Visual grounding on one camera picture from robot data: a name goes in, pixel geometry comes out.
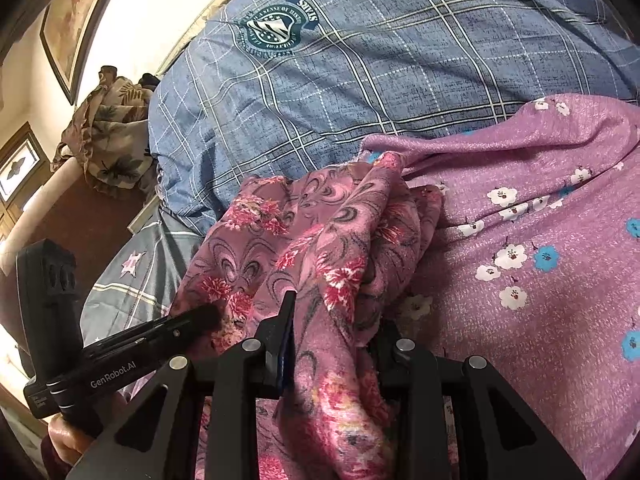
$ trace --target finger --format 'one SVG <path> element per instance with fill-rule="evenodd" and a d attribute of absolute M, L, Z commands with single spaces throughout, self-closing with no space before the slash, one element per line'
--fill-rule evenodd
<path fill-rule="evenodd" d="M 49 436 L 58 456 L 68 464 L 75 464 L 94 441 L 90 436 L 74 428 L 57 413 L 49 423 Z"/>

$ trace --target wall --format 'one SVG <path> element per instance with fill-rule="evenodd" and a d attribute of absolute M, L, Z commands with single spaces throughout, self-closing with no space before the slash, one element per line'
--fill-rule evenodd
<path fill-rule="evenodd" d="M 34 27 L 14 44 L 2 66 L 2 98 L 0 110 L 0 146 L 27 121 L 31 87 L 31 57 Z"/>
<path fill-rule="evenodd" d="M 174 44 L 211 0 L 111 0 L 98 26 L 87 57 L 79 90 L 81 102 L 98 83 L 105 64 L 137 82 L 145 72 L 155 73 Z M 36 20 L 40 30 L 42 17 Z M 60 133 L 73 114 L 40 40 L 33 45 L 31 127 L 51 158 Z"/>

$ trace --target star print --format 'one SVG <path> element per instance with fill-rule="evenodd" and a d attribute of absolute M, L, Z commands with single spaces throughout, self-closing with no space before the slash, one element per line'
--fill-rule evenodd
<path fill-rule="evenodd" d="M 131 274 L 134 278 L 136 277 L 136 265 L 142 256 L 144 256 L 146 252 L 136 254 L 136 251 L 133 251 L 129 255 L 129 259 L 122 264 L 122 271 L 120 272 L 120 277 L 123 277 L 127 272 Z"/>

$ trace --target framed picture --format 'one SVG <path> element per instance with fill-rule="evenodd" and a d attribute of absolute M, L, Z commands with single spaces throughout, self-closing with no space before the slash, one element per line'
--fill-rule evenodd
<path fill-rule="evenodd" d="M 78 98 L 86 56 L 107 3 L 109 0 L 52 0 L 45 10 L 40 39 L 70 104 Z"/>

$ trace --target pink floral fabric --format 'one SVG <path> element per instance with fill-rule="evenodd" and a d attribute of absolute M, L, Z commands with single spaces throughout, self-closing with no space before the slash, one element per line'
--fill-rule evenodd
<path fill-rule="evenodd" d="M 205 303 L 219 330 L 194 353 L 223 352 L 296 290 L 294 387 L 257 403 L 261 480 L 384 480 L 392 413 L 365 346 L 408 285 L 440 215 L 437 187 L 409 190 L 402 156 L 328 167 L 292 182 L 249 178 L 212 227 L 171 314 Z M 204 477 L 205 409 L 196 477 Z"/>

